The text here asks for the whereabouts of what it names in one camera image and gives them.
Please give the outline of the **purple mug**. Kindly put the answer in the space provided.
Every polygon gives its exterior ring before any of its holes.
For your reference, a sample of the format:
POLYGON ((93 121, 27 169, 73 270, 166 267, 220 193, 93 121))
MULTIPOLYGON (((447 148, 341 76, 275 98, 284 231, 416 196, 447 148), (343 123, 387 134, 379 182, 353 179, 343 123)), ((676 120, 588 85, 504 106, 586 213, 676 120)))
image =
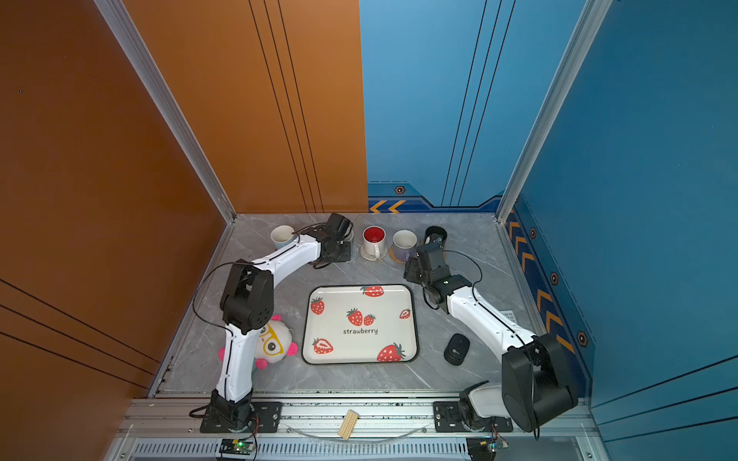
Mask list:
POLYGON ((395 245, 400 248, 412 248, 413 251, 417 245, 418 239, 414 232, 411 230, 398 230, 395 232, 392 238, 392 246, 395 245))

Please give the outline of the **black mug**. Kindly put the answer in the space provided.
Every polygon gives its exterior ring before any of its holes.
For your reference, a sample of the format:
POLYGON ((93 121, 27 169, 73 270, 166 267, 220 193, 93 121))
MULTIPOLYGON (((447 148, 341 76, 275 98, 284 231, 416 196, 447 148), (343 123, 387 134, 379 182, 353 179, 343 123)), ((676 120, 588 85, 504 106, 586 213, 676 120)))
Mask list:
POLYGON ((438 243, 442 247, 446 245, 446 241, 448 238, 447 230, 440 226, 430 226, 426 229, 425 236, 424 236, 424 243, 426 245, 432 244, 432 243, 438 243))

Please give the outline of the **red inside white mug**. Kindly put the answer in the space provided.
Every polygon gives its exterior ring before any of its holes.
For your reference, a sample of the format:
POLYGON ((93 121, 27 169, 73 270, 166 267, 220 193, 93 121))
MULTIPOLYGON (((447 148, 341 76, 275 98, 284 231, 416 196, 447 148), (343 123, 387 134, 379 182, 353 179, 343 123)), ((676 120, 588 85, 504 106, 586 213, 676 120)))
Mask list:
POLYGON ((367 227, 362 234, 362 238, 362 245, 364 246, 376 245, 386 248, 386 231, 382 227, 367 227))

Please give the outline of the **light blue mug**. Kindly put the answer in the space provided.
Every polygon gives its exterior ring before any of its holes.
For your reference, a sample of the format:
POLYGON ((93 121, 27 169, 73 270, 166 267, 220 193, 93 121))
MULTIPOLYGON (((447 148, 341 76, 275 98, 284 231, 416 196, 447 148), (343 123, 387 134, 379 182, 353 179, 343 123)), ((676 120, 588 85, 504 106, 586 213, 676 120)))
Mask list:
POLYGON ((281 225, 270 233, 270 239, 277 250, 286 247, 297 238, 297 234, 292 226, 281 225))

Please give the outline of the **tan rattan round coaster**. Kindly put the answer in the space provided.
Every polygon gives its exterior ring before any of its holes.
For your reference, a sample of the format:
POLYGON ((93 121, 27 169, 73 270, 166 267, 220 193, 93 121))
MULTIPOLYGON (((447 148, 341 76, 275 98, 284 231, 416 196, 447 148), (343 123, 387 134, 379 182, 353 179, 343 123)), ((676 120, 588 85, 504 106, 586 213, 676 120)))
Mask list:
POLYGON ((413 249, 400 248, 393 245, 389 250, 390 258, 399 264, 406 264, 412 257, 413 249))

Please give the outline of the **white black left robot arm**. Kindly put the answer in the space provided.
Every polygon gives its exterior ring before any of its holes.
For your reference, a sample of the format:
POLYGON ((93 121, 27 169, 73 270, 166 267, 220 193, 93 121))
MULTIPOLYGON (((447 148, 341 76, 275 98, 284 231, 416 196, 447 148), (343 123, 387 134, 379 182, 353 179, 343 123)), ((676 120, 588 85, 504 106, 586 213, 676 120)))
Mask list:
POLYGON ((274 291, 280 282, 305 265, 324 267, 350 258, 350 233, 310 229, 290 244, 254 261, 233 264, 220 306, 226 330, 221 373, 211 392, 200 431, 244 432, 253 428, 253 368, 259 332, 274 313, 274 291))

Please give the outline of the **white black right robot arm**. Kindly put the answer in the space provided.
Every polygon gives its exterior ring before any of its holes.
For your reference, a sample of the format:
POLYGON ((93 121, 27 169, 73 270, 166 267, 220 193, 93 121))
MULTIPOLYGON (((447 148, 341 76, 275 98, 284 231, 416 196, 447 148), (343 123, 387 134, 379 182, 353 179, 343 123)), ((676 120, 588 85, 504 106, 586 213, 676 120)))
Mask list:
POLYGON ((474 384, 459 396, 460 418, 470 431, 489 431, 509 419, 524 432, 540 428, 578 406, 580 391, 567 350, 551 334, 537 335, 509 321, 478 292, 451 273, 445 259, 413 257, 404 277, 424 298, 465 324, 501 363, 501 383, 474 384))

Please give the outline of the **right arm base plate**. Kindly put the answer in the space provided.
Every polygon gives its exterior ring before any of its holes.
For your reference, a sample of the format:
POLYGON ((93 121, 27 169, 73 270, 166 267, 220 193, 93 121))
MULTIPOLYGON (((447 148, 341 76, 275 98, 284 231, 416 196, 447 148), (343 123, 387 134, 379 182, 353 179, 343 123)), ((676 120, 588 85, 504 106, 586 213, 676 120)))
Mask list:
POLYGON ((435 401, 432 410, 437 432, 513 432, 511 418, 481 417, 465 401, 435 401))

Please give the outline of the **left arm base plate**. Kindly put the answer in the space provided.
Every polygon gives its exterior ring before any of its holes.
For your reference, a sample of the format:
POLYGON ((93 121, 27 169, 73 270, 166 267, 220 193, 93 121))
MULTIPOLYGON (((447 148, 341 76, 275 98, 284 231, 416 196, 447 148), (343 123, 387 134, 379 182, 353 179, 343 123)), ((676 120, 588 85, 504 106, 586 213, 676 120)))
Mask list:
POLYGON ((252 401, 236 411, 208 405, 201 422, 201 433, 276 433, 282 418, 283 404, 279 401, 252 401))

